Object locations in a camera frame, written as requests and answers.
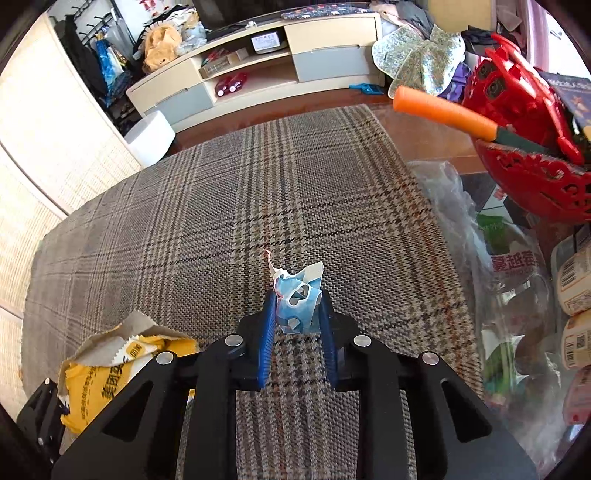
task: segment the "carpet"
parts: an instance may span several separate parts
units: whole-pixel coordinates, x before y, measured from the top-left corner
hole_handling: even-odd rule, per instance
[[[366,106],[291,116],[197,145],[59,224],[33,265],[26,392],[55,378],[84,338],[133,309],[202,347],[233,332],[271,286],[266,248],[292,272],[324,261],[323,287],[337,311],[393,350],[439,352],[482,393],[446,243]],[[318,335],[277,330],[267,389],[238,393],[236,403],[240,479],[355,477],[358,395],[329,388]],[[412,466],[412,450],[409,459]]]

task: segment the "floral cloth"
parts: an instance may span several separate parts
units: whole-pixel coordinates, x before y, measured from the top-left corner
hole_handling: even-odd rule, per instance
[[[437,25],[428,40],[409,25],[400,27],[374,43],[374,63],[393,82],[388,96],[400,85],[439,95],[452,81],[464,59],[466,45],[458,33],[446,33]]]

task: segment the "red bottle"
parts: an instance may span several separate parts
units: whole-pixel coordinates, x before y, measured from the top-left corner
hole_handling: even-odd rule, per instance
[[[216,95],[218,97],[224,96],[227,93],[230,93],[228,87],[230,86],[230,82],[232,81],[232,77],[224,77],[222,80],[216,83]]]
[[[228,83],[228,90],[231,92],[237,92],[242,88],[247,78],[248,75],[246,75],[246,73],[240,72],[232,80],[230,80],[230,83]]]

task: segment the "drawer handle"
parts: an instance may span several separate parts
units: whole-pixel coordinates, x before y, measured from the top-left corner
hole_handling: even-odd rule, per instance
[[[174,92],[174,93],[168,95],[166,98],[163,98],[162,100],[160,100],[158,103],[156,103],[156,105],[160,105],[161,103],[165,102],[169,98],[172,98],[173,96],[178,95],[179,93],[182,93],[182,92],[186,92],[186,91],[188,91],[188,88],[184,88],[182,90],[179,90],[178,92]]]
[[[319,47],[319,48],[312,48],[312,52],[320,51],[320,50],[334,50],[335,48],[361,48],[361,45],[337,45],[334,47]]]

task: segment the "dark purple cloth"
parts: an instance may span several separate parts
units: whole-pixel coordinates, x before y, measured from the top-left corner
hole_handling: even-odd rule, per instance
[[[464,93],[464,87],[466,86],[466,79],[470,74],[470,67],[464,62],[456,67],[456,71],[453,74],[452,81],[447,88],[442,91],[438,96],[450,100],[452,102],[459,101]]]

